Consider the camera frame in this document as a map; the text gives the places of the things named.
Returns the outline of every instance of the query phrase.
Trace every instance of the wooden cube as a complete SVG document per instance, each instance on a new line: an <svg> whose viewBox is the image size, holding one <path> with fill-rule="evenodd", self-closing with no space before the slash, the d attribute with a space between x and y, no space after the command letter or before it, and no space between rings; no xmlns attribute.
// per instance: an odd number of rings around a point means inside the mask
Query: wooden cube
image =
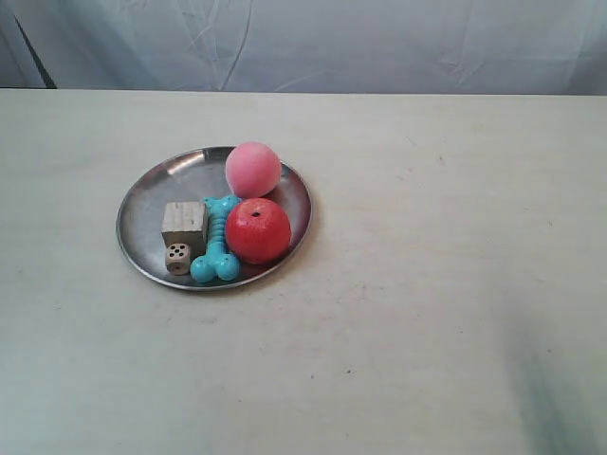
<svg viewBox="0 0 607 455"><path fill-rule="evenodd" d="M164 245L186 244L190 246L192 259L205 254L207 220L204 202L170 202L162 220Z"/></svg>
<svg viewBox="0 0 607 455"><path fill-rule="evenodd" d="M164 263L173 275L190 273L192 258L190 247L186 244L172 244L166 249Z"/></svg>

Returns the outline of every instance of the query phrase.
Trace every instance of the table surface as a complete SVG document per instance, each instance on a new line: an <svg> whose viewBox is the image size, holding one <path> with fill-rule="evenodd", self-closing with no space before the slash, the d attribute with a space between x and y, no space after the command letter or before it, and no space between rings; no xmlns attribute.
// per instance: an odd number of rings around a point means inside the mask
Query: table surface
<svg viewBox="0 0 607 455"><path fill-rule="evenodd" d="M607 99L0 91L0 453L607 450ZM231 292L122 256L157 162L270 144L316 202Z"/></svg>

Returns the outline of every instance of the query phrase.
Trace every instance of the metal plate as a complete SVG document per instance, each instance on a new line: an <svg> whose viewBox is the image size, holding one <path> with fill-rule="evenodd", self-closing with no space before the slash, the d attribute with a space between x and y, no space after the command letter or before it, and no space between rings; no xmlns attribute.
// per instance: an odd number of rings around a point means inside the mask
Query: metal plate
<svg viewBox="0 0 607 455"><path fill-rule="evenodd" d="M241 264L233 282L195 282L190 275L171 275L164 265L165 245L160 234L168 202L200 201L203 197L230 194L226 158L233 147L210 147L187 152L158 164L126 193L116 220L122 252L143 275L167 286L189 291L236 287L258 280L280 267L301 245L312 221L312 198L302 178L283 163L280 183L266 197L280 204L291 223L291 243L278 262Z"/></svg>

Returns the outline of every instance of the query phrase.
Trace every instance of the blue rubber bone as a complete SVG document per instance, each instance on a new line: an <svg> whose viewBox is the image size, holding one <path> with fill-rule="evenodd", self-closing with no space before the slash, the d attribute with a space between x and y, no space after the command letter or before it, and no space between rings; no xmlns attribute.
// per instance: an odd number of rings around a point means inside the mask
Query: blue rubber bone
<svg viewBox="0 0 607 455"><path fill-rule="evenodd" d="M233 195L221 199L205 197L204 201L209 210L207 252L193 260L190 274L197 282L210 282L215 277L229 282L240 273L240 263L226 248L226 218L240 203L240 198Z"/></svg>

